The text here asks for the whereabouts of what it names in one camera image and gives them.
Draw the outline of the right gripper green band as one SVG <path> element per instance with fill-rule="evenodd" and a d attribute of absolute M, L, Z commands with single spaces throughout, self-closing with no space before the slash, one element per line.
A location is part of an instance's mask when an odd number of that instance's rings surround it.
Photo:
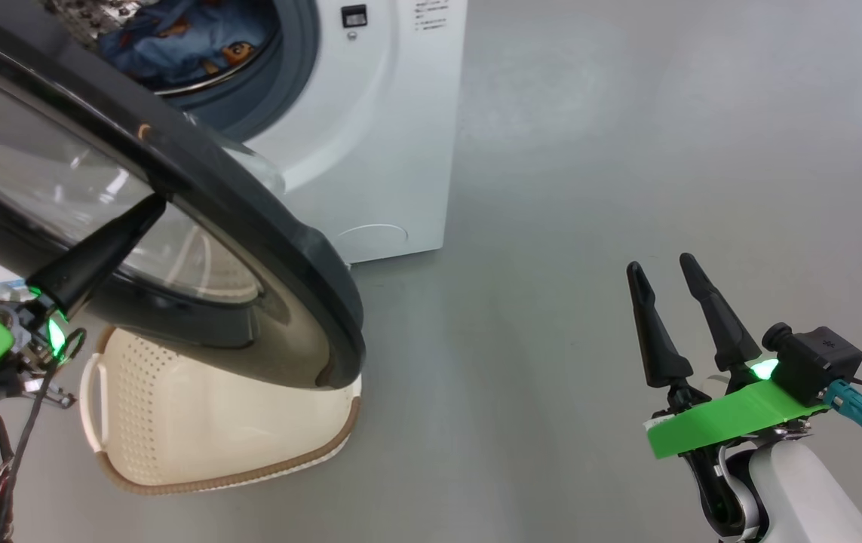
<path fill-rule="evenodd" d="M 720 371 L 747 368 L 761 357 L 761 348 L 732 307 L 710 281 L 694 255 L 683 252 L 679 264 L 692 298 L 699 303 L 709 327 Z M 672 343 L 655 307 L 655 292 L 637 261 L 626 268 L 628 291 L 646 384 L 678 388 L 693 375 L 692 365 Z M 768 515 L 749 479 L 729 467 L 730 448 L 772 433 L 789 422 L 806 422 L 824 411 L 803 406 L 775 382 L 765 379 L 740 391 L 699 404 L 679 413 L 655 413 L 646 422 L 646 436 L 657 459 L 681 458 L 689 466 L 699 502 L 710 528 L 720 540 L 760 540 Z"/>

